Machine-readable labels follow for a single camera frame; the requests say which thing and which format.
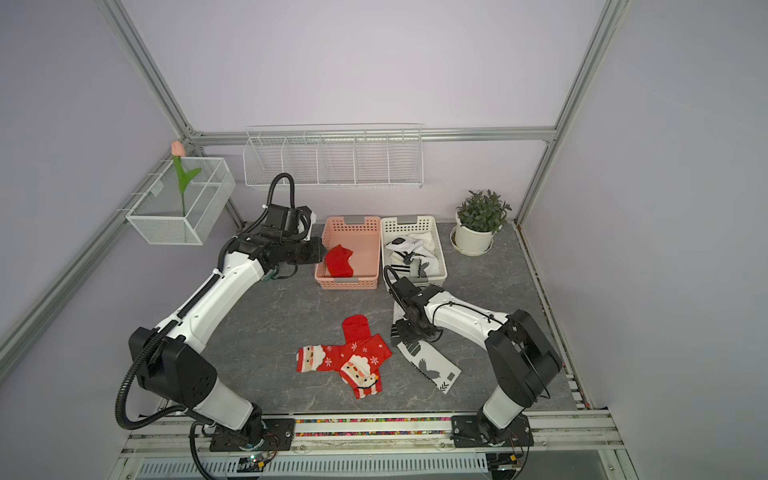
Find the red fuzzy sock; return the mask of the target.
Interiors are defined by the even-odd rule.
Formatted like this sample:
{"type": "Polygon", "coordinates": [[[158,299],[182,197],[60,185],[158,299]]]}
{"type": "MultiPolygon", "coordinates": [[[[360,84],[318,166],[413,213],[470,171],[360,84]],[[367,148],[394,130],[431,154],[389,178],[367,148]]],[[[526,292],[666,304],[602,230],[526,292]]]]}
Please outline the red fuzzy sock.
{"type": "Polygon", "coordinates": [[[352,255],[353,251],[342,245],[329,250],[324,259],[328,275],[332,278],[353,277],[354,269],[350,263],[352,255]]]}

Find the white sock grey bird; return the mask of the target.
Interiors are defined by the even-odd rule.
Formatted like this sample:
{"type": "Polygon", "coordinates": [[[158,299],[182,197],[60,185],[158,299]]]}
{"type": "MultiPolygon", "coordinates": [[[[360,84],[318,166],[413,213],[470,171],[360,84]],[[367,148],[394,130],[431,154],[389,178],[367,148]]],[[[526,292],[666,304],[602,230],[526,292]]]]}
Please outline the white sock grey bird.
{"type": "Polygon", "coordinates": [[[438,391],[447,394],[461,369],[425,340],[399,342],[397,349],[438,391]]]}

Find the white black striped sock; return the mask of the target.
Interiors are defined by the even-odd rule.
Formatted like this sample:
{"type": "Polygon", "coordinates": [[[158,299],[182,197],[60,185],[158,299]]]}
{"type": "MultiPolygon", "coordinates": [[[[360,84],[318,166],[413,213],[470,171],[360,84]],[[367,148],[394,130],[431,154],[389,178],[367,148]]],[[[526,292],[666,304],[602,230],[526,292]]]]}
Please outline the white black striped sock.
{"type": "Polygon", "coordinates": [[[421,239],[424,246],[419,249],[420,255],[402,259],[399,255],[385,248],[389,253],[390,265],[399,274],[408,274],[415,278],[430,278],[440,274],[440,263],[436,255],[436,247],[429,234],[411,233],[413,238],[421,239]]]}

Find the red santa sock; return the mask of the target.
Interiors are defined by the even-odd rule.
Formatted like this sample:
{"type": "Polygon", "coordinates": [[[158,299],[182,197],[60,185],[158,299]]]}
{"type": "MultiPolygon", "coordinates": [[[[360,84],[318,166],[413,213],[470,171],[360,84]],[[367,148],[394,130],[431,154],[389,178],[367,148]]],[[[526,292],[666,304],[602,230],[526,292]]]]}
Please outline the red santa sock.
{"type": "Polygon", "coordinates": [[[296,354],[296,371],[339,371],[350,359],[356,346],[356,343],[304,346],[296,354]]]}
{"type": "Polygon", "coordinates": [[[363,341],[340,367],[342,380],[350,386],[356,399],[382,392],[380,368],[392,352],[380,335],[363,341]]]}

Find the white sock hexagon patch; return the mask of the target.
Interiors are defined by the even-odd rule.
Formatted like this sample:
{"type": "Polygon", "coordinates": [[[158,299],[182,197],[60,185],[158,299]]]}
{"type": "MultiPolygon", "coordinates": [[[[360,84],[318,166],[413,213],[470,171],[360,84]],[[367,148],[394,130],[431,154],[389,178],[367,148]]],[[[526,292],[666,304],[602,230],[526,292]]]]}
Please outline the white sock hexagon patch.
{"type": "Polygon", "coordinates": [[[416,239],[405,235],[395,237],[385,245],[385,248],[391,252],[396,253],[402,259],[406,259],[420,255],[419,249],[423,246],[424,242],[421,239],[416,239]]]}

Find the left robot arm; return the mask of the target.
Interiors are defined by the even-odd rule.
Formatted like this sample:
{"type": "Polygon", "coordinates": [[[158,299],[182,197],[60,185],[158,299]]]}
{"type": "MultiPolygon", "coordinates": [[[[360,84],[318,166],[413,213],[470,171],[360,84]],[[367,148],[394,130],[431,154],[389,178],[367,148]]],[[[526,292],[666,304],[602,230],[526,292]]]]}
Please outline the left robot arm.
{"type": "Polygon", "coordinates": [[[294,199],[286,206],[275,203],[281,181],[291,193],[296,191],[291,174],[276,175],[261,215],[222,247],[208,279],[156,327],[140,327],[130,336],[132,364],[120,383],[114,407],[122,429],[142,429],[181,413],[233,437],[238,448],[256,449],[264,442],[267,428],[261,408],[225,385],[203,352],[229,311],[254,285],[286,279],[281,271],[284,267],[296,272],[302,265],[316,265],[324,259],[325,247],[312,233],[312,210],[294,199]],[[131,419],[127,400],[133,385],[170,401],[170,406],[131,419]]]}

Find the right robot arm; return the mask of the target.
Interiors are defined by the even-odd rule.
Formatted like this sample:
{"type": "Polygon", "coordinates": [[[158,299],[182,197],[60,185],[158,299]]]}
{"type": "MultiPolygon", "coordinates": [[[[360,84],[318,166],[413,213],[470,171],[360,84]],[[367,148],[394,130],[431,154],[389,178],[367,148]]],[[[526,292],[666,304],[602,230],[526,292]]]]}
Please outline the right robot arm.
{"type": "Polygon", "coordinates": [[[524,411],[550,396],[548,386],[563,362],[533,317],[482,309],[443,288],[416,286],[393,267],[384,268],[387,290],[402,316],[392,323],[391,340],[406,360],[439,391],[448,392],[461,374],[433,343],[452,331],[487,354],[497,386],[472,415],[451,417],[451,436],[458,448],[530,447],[534,444],[524,411]]]}

